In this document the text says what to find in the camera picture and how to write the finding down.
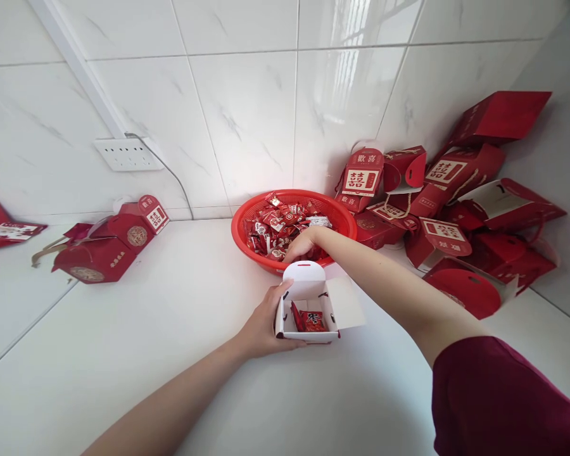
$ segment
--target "electrical outlet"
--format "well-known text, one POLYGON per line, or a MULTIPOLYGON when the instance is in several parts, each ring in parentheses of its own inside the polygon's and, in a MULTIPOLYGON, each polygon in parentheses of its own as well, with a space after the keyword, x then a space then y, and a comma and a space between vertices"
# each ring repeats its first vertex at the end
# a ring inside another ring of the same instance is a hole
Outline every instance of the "electrical outlet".
MULTIPOLYGON (((161 160, 165 160, 154 141, 148 137, 144 141, 161 160)), ((114 171, 156 171, 165 168, 137 138, 97 139, 93 145, 114 171)))

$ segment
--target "open white box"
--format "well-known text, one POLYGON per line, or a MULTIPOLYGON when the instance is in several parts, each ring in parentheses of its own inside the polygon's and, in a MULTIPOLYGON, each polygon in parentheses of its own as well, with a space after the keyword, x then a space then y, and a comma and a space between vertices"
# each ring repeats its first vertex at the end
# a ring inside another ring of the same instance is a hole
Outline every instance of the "open white box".
POLYGON ((311 343, 330 343, 340 337, 340 330, 365 324, 357 294, 348 276, 326 280, 323 268, 311 261, 292 263, 283 273, 283 281, 293 285, 279 302, 274 321, 278 338, 298 339, 311 343), (291 313, 291 302, 298 310, 323 312, 326 332, 298 332, 291 313))

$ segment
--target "maroon shirt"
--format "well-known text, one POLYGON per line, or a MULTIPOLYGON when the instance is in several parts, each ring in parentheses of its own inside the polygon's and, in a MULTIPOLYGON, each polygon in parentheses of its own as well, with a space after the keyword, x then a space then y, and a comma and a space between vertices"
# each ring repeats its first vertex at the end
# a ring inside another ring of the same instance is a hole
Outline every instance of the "maroon shirt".
POLYGON ((570 455, 570 399, 493 337, 457 341, 433 366, 440 456, 570 455))

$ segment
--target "cable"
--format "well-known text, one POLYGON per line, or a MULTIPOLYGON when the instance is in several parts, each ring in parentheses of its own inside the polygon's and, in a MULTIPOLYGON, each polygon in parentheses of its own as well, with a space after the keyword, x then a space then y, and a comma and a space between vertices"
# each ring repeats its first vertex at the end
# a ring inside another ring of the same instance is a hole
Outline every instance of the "cable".
POLYGON ((158 155, 156 155, 156 154, 154 153, 154 151, 146 144, 146 141, 144 141, 144 140, 141 138, 140 135, 137 135, 137 134, 135 134, 135 133, 125 132, 125 136, 126 136, 126 137, 129 137, 129 138, 134 137, 134 138, 137 138, 138 140, 140 140, 141 143, 148 149, 148 151, 149 151, 152 155, 154 155, 154 156, 156 157, 156 159, 157 159, 159 162, 161 162, 161 163, 163 164, 163 166, 167 169, 167 171, 169 171, 169 172, 173 175, 173 177, 175 177, 175 179, 177 179, 177 182, 179 183, 179 186, 182 188, 182 192, 184 192, 184 197, 186 198, 186 203, 188 203, 188 208, 190 209, 190 216, 192 217, 192 220, 195 220, 195 218, 194 218, 194 213, 192 212, 192 204, 190 204, 190 199, 188 198, 188 195, 187 195, 187 193, 186 193, 186 189, 184 188, 184 185, 182 184, 182 181, 179 180, 179 177, 177 176, 177 174, 175 174, 175 173, 173 172, 173 170, 172 170, 171 168, 169 168, 169 166, 167 166, 167 164, 166 164, 163 160, 161 160, 161 158, 160 158, 158 155))

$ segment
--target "white wall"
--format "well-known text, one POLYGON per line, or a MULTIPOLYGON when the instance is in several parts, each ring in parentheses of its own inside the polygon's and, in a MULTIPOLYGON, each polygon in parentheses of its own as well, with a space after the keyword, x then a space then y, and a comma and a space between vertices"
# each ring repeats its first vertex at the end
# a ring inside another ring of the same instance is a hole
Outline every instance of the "white wall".
POLYGON ((544 238, 561 266, 533 289, 570 315, 570 12, 514 84, 520 90, 551 90, 553 96, 532 133, 507 148, 501 175, 527 185, 568 211, 549 222, 544 238))
MULTIPOLYGON (((157 141, 199 218, 279 187, 333 188, 352 144, 434 153, 507 89, 568 0, 61 0, 127 127, 157 141)), ((166 171, 118 174, 108 131, 25 0, 0 0, 0 200, 16 218, 93 220, 166 171)))

